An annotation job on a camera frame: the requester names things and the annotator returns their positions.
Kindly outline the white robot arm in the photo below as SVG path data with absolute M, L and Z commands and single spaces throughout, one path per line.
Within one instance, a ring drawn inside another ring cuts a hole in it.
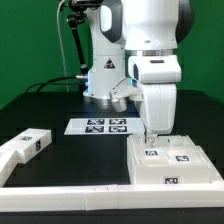
M 141 140 L 151 143 L 174 125 L 181 67 L 176 49 L 190 32 L 190 0 L 70 0 L 90 22 L 93 66 L 83 69 L 84 99 L 118 112 L 132 100 L 143 121 Z

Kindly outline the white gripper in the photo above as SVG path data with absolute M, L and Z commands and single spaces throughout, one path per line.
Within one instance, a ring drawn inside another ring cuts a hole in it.
M 176 82 L 181 80 L 177 56 L 131 56 L 128 73 L 140 90 L 139 115 L 147 132 L 153 134 L 149 138 L 144 132 L 144 142 L 153 144 L 156 135 L 169 134 L 174 125 Z

